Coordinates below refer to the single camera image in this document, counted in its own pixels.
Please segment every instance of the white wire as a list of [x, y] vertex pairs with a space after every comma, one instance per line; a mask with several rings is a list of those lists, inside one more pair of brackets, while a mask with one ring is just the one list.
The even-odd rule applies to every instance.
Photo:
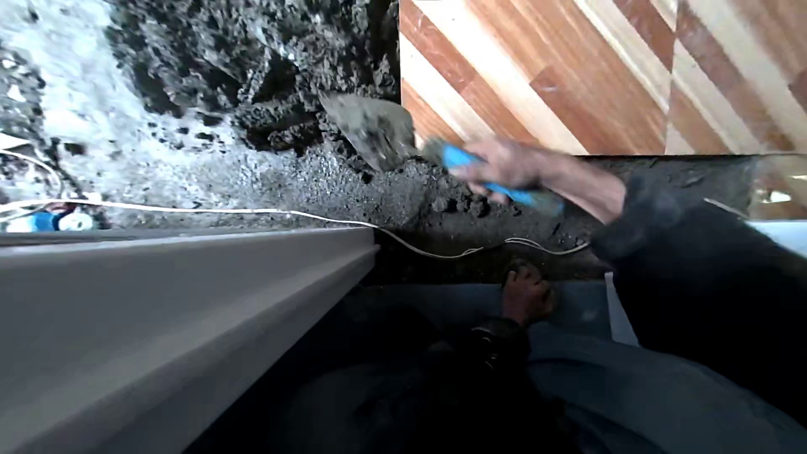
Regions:
[[[362, 222], [362, 221], [343, 221], [341, 219], [331, 219], [329, 217], [317, 216], [316, 214], [311, 214], [307, 212], [301, 212], [296, 210], [281, 210], [278, 208], [166, 208], [166, 207], [155, 207], [152, 205], [140, 205], [140, 204], [124, 204], [120, 202], [106, 202], [106, 201], [94, 201], [94, 200], [82, 200], [82, 199], [35, 199], [35, 200], [20, 200], [19, 202], [10, 202], [8, 204], [0, 205], [0, 213], [13, 211], [15, 209], [21, 209], [32, 205], [48, 205], [48, 204], [84, 204], [84, 205], [94, 205], [99, 207], [108, 207], [108, 208], [125, 208], [125, 209], [136, 209], [140, 211], [148, 211], [148, 212], [184, 212], [184, 213], [201, 213], [201, 212], [214, 212], [214, 213], [226, 213], [226, 214], [291, 214], [295, 216], [305, 216], [310, 217], [311, 219], [317, 219], [320, 221], [325, 222], [336, 222], [339, 224], [351, 224], [351, 225], [363, 225], [365, 227], [371, 227], [373, 229], [378, 229], [390, 237], [396, 240], [397, 242], [401, 243], [402, 245], [406, 246], [407, 249], [416, 252], [417, 254], [425, 255], [426, 257], [431, 257], [433, 259], [460, 259], [461, 257], [465, 257], [467, 255], [471, 255], [473, 253], [479, 252], [481, 250], [487, 249], [487, 247], [475, 247], [469, 250], [466, 250], [462, 254], [459, 255], [438, 255], [432, 254], [431, 252], [426, 252], [425, 250], [420, 250], [411, 244], [405, 242], [401, 237], [392, 233], [391, 231], [384, 229], [375, 224], [371, 224], [369, 222]], [[579, 250], [582, 250], [588, 246], [588, 244], [583, 244], [581, 246], [577, 246], [574, 249], [569, 250], [562, 250], [562, 251], [553, 251], [548, 250], [545, 247], [541, 246], [540, 244], [534, 242], [533, 240], [529, 240], [527, 238], [507, 238], [503, 241], [503, 244], [519, 244], [522, 246], [532, 247], [534, 249], [542, 250], [547, 254], [552, 255], [566, 255], [572, 254]]]
[[[32, 158], [31, 156], [26, 156], [24, 154], [15, 153], [13, 151], [8, 151], [8, 150], [5, 150], [5, 149], [0, 149], [0, 154], [5, 154], [5, 155], [8, 155], [8, 156], [13, 156], [13, 157], [18, 158], [18, 159], [23, 159], [24, 161], [32, 162], [32, 163], [36, 164], [37, 166], [42, 167], [43, 169], [45, 169], [53, 177], [53, 179], [56, 180], [56, 183], [58, 184], [58, 187], [59, 187], [59, 191], [58, 191], [58, 193], [56, 195], [61, 197], [62, 194], [65, 192], [65, 182], [62, 181], [62, 179], [59, 176], [58, 172], [56, 172], [53, 169], [53, 167], [49, 166], [48, 164], [45, 164], [44, 162], [40, 161], [39, 159]], [[43, 204], [43, 205], [39, 206], [38, 208], [27, 209], [27, 210], [23, 210], [23, 212], [18, 213], [18, 214], [14, 214], [14, 215], [11, 215], [11, 216], [6, 216], [6, 217], [0, 217], [0, 222], [13, 221], [14, 219], [17, 219], [17, 218], [20, 218], [20, 217], [25, 217], [25, 216], [34, 214], [35, 212], [40, 212], [40, 211], [44, 210], [46, 206], [47, 205]]]

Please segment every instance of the person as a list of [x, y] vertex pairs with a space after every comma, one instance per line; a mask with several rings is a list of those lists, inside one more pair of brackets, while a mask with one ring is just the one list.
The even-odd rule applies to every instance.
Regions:
[[[272, 419], [274, 450], [807, 452], [807, 261], [703, 199], [501, 138], [466, 148], [484, 162], [451, 174], [473, 192], [506, 204], [483, 183], [541, 185], [604, 224], [592, 248], [641, 347], [544, 323], [563, 302], [523, 260], [499, 312], [474, 320], [429, 315], [439, 286], [381, 290], [367, 308], [397, 298], [418, 314], [393, 311], [346, 349], [370, 359], [307, 361], [316, 378]], [[360, 331], [348, 324], [329, 349]]]

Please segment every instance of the concrete floor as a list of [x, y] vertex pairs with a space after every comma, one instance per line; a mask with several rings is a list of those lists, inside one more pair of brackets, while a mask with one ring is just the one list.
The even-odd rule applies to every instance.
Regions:
[[[385, 225], [451, 254], [511, 236], [562, 250], [596, 228], [575, 207], [548, 219], [487, 206], [423, 162], [377, 174], [356, 157], [317, 95], [398, 99], [397, 2], [6, 0], [0, 15], [0, 130], [31, 140], [29, 152], [47, 158], [73, 195], [297, 209]], [[624, 178], [642, 174], [745, 208], [754, 159], [592, 161]], [[48, 193], [42, 174], [0, 158], [0, 201]], [[83, 209], [111, 229], [322, 225], [288, 216]], [[383, 266], [368, 278], [375, 284], [495, 282], [514, 253], [543, 263], [553, 278], [603, 269], [588, 252], [556, 259], [508, 247], [448, 263], [379, 241]]]

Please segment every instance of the dark sleeve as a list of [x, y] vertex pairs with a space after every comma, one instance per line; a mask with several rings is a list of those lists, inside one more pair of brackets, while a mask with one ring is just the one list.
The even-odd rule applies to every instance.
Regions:
[[734, 214], [641, 180], [592, 245], [644, 347], [708, 366], [807, 427], [807, 261]]

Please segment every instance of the hand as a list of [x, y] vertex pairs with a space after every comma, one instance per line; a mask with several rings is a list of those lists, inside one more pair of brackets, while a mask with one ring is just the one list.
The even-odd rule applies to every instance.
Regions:
[[467, 181], [475, 194], [485, 195], [500, 204], [509, 203], [510, 199], [504, 194], [491, 193], [483, 183], [498, 183], [516, 189], [538, 187], [543, 180], [558, 173], [554, 166], [567, 159], [574, 160], [562, 153], [530, 148], [502, 138], [466, 144], [466, 150], [485, 162], [457, 167], [449, 172]]
[[466, 150], [485, 162], [451, 169], [475, 193], [506, 204], [504, 194], [491, 193], [484, 183], [516, 189], [539, 184], [569, 199], [603, 223], [622, 213], [625, 184], [615, 175], [565, 153], [522, 145], [502, 138], [466, 144]]

